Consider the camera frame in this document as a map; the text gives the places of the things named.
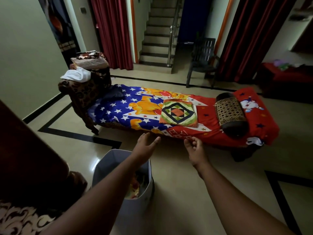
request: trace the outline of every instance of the green patterned cloth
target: green patterned cloth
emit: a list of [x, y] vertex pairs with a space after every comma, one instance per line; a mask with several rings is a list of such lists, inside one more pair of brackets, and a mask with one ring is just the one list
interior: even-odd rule
[[197, 127], [197, 115], [193, 104], [179, 99], [164, 100], [160, 123]]

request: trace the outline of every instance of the railing post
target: railing post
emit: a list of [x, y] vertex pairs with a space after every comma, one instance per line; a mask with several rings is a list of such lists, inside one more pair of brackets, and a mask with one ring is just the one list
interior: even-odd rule
[[174, 32], [174, 26], [170, 26], [170, 40], [168, 42], [168, 57], [167, 57], [167, 66], [171, 66], [171, 54], [172, 54], [172, 39], [173, 39], [173, 32]]

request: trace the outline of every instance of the maroon curtain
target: maroon curtain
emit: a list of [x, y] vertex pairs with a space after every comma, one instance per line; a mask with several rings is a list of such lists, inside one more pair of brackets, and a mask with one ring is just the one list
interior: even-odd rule
[[251, 83], [296, 0], [240, 0], [221, 55], [218, 78]]
[[133, 69], [126, 0], [91, 0], [104, 55], [113, 69]]

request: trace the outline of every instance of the black floor border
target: black floor border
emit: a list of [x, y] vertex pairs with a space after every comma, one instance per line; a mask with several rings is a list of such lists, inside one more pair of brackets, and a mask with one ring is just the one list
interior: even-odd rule
[[54, 122], [57, 121], [66, 111], [68, 111], [72, 107], [72, 103], [69, 103], [65, 108], [63, 108], [59, 113], [57, 113], [51, 120], [49, 120], [44, 126], [42, 126], [38, 131], [42, 133], [54, 134], [62, 137], [78, 139], [86, 142], [93, 142], [97, 144], [102, 144], [106, 146], [111, 146], [112, 149], [119, 149], [122, 142], [110, 140], [106, 138], [100, 138], [95, 136], [89, 136], [79, 133], [68, 132], [60, 129], [49, 128]]
[[297, 177], [297, 176], [281, 174], [281, 173], [272, 172], [272, 171], [265, 171], [265, 174], [272, 187], [272, 190], [274, 192], [274, 195], [276, 197], [280, 210], [283, 213], [283, 216], [284, 216], [284, 219], [286, 221], [288, 228], [291, 231], [293, 231], [296, 235], [302, 235], [300, 228], [297, 224], [297, 221], [295, 220], [295, 217], [288, 205], [288, 202], [284, 196], [284, 193], [278, 181], [313, 188], [313, 180], [302, 178], [302, 177]]
[[34, 120], [36, 117], [38, 117], [41, 113], [43, 113], [45, 110], [47, 110], [49, 107], [51, 107], [54, 103], [56, 103], [58, 100], [60, 100], [63, 96], [65, 96], [63, 93], [57, 94], [55, 97], [53, 97], [51, 100], [49, 100], [47, 103], [39, 107], [37, 110], [35, 110], [30, 115], [26, 116], [23, 121], [25, 124], [30, 123], [32, 120]]
[[[186, 86], [184, 83], [178, 83], [178, 82], [169, 82], [169, 81], [159, 81], [159, 80], [153, 80], [153, 79], [145, 79], [145, 78], [135, 78], [135, 77], [124, 77], [124, 76], [116, 76], [111, 75], [111, 77], [116, 78], [124, 78], [124, 79], [132, 79], [132, 80], [140, 80], [140, 81], [149, 81], [149, 82], [158, 82], [158, 83], [165, 83], [165, 84], [171, 84], [171, 85], [178, 85], [178, 86]], [[223, 91], [230, 91], [235, 92], [237, 90], [234, 89], [227, 89], [227, 88], [219, 88], [219, 87], [210, 87], [210, 86], [199, 86], [199, 85], [189, 85], [190, 87], [198, 87], [198, 88], [205, 88], [205, 89], [211, 89], [211, 90], [223, 90]]]

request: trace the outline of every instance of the bed sheet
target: bed sheet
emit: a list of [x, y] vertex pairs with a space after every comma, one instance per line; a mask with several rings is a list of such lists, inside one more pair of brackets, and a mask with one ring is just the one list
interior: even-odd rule
[[[238, 140], [229, 138], [220, 129], [214, 107], [215, 98], [121, 84], [113, 87], [121, 88], [124, 98], [114, 101], [98, 99], [88, 109], [89, 116], [97, 124], [110, 122], [180, 139], [197, 137], [206, 144], [226, 147], [244, 147], [252, 143], [262, 146], [264, 143], [271, 144], [278, 136], [278, 126], [251, 87], [234, 92], [250, 126], [247, 135]], [[171, 98], [193, 103], [198, 117], [197, 128], [159, 123], [163, 101]]]

